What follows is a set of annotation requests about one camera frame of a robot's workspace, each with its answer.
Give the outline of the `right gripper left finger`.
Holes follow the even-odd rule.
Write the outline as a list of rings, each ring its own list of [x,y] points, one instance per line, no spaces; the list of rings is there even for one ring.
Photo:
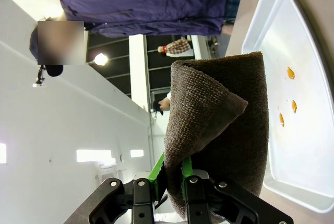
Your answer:
[[[65,223],[116,223],[131,210],[131,223],[154,223],[154,203],[166,190],[164,155],[148,176],[124,184],[117,178],[104,180],[66,219]]]

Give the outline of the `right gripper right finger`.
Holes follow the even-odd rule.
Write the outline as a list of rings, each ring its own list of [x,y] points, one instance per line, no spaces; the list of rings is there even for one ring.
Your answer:
[[[292,217],[233,181],[214,182],[206,171],[194,170],[190,157],[181,168],[188,223],[294,223]]]

